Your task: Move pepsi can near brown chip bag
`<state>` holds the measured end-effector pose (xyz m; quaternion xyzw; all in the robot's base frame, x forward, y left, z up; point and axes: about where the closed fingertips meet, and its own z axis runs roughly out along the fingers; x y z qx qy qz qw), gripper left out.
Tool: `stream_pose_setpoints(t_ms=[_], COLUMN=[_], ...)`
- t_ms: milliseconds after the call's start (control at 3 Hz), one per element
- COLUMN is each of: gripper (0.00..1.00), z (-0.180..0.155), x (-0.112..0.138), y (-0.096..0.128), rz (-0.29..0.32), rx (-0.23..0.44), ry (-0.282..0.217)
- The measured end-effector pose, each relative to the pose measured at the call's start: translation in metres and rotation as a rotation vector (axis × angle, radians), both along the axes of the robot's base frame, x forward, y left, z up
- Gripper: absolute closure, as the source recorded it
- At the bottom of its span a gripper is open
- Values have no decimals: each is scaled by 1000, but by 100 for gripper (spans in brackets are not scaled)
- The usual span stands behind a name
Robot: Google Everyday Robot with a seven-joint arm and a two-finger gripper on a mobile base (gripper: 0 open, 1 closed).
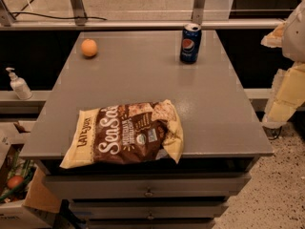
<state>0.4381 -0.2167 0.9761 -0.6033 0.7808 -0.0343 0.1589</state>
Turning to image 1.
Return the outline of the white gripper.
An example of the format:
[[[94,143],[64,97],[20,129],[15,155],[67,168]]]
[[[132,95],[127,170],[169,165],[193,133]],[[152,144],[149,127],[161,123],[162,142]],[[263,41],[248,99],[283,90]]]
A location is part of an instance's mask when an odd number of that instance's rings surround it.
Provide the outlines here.
[[[290,14],[286,23],[265,35],[260,44],[281,48],[285,57],[295,61],[287,71],[279,69],[274,76],[262,125],[270,129],[283,126],[305,103],[305,0]]]

